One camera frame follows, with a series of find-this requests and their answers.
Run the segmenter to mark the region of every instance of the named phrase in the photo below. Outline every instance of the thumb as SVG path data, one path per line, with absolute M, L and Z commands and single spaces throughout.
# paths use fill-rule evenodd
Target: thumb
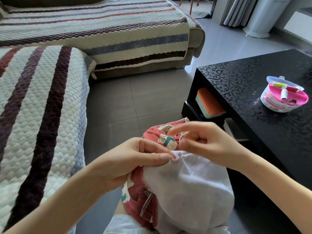
M 137 166 L 159 166 L 169 161 L 169 153 L 139 153 Z
M 191 139 L 183 138 L 179 144 L 179 147 L 182 150 L 185 150 L 190 153 L 201 155 L 206 157 L 209 154 L 209 148 L 206 143 L 199 143 Z

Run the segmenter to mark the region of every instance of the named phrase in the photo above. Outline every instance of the wall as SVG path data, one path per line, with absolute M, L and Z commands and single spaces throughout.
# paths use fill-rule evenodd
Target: wall
M 312 7 L 312 0 L 291 0 L 274 26 L 283 30 L 284 26 L 287 24 L 294 12 L 303 7 Z

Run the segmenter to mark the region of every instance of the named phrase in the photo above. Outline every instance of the forearm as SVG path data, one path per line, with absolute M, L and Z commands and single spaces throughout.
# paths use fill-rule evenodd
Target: forearm
M 5 234 L 66 233 L 104 194 L 84 168 Z
M 311 233 L 312 191 L 259 156 L 241 171 L 259 187 L 303 233 Z

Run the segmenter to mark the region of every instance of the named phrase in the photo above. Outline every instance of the tile floor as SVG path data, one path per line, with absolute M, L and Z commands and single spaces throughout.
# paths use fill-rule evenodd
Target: tile floor
M 255 39 L 245 36 L 240 29 L 218 26 L 211 19 L 198 21 L 206 32 L 205 45 L 200 57 L 194 58 L 185 69 L 162 70 L 90 84 L 89 122 L 84 141 L 86 164 L 127 139 L 140 137 L 153 125 L 181 118 L 183 102 L 187 99 L 197 67 L 293 48 L 276 36 Z M 119 199 L 120 189 L 103 196 L 82 217 L 76 233 L 102 234 Z M 254 220 L 244 215 L 244 210 L 235 209 L 228 225 L 232 234 L 281 233 L 276 228 L 270 232 L 263 228 L 251 231 Z

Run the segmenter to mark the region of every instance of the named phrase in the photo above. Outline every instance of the chair leg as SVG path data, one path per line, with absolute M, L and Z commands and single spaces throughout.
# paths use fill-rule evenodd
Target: chair leg
M 183 0 L 180 0 L 179 6 L 181 6 Z
M 193 1 L 194 1 L 194 0 L 191 0 L 190 15 L 192 14 Z

